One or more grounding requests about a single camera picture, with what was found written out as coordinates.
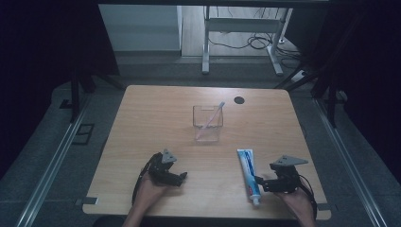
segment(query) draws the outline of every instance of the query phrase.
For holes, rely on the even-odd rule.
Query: wooden tabletop surface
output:
[[[244,98],[236,104],[236,97]],[[223,107],[224,125],[216,143],[194,139],[193,106]],[[297,166],[327,203],[288,92],[275,89],[132,85],[127,88],[84,204],[87,214],[126,215],[141,168],[168,148],[178,161],[171,173],[188,172],[181,187],[171,188],[148,216],[203,218],[291,218],[270,192],[258,208],[248,199],[238,148],[253,149],[256,175],[275,179],[269,164],[282,155],[308,160]],[[329,219],[319,211],[318,219]]]

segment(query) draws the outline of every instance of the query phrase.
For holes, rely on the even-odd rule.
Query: black dot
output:
[[[243,104],[245,102],[245,99],[243,97],[241,97],[241,96],[237,96],[237,97],[234,98],[234,102],[236,104]]]

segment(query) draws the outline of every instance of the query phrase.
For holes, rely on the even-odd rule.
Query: black backdrop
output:
[[[401,20],[397,1],[370,1],[337,67],[345,110],[401,182]]]
[[[118,69],[92,0],[2,0],[0,34],[3,177],[43,118],[55,87],[74,71],[90,81],[91,70],[108,75]],[[90,84],[81,85],[90,90]]]

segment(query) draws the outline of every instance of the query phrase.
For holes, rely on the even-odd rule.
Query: human arm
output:
[[[159,200],[169,188],[167,185],[155,183],[147,172],[141,181],[135,202],[125,219],[123,227],[139,227],[143,216],[150,206]]]
[[[297,188],[292,193],[274,193],[287,206],[292,215],[298,219],[302,227],[316,227],[313,207],[306,192]]]

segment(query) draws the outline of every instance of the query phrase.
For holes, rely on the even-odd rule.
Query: table leg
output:
[[[277,60],[277,57],[275,55],[275,52],[277,50],[277,45],[280,41],[281,33],[283,32],[283,29],[284,29],[284,25],[286,24],[287,15],[288,15],[288,9],[285,9],[284,13],[281,15],[280,23],[279,23],[277,31],[275,32],[274,38],[272,40],[272,44],[271,44],[271,46],[267,47],[271,63],[273,64],[274,71],[277,76],[284,75],[283,70],[281,69],[281,66],[280,66],[280,62]]]
[[[206,18],[204,19],[204,44],[203,44],[203,55],[201,62],[201,72],[203,74],[209,74],[209,19],[210,19],[210,7],[206,7]]]
[[[79,80],[78,70],[74,70],[71,75],[71,120],[74,122],[79,114]]]

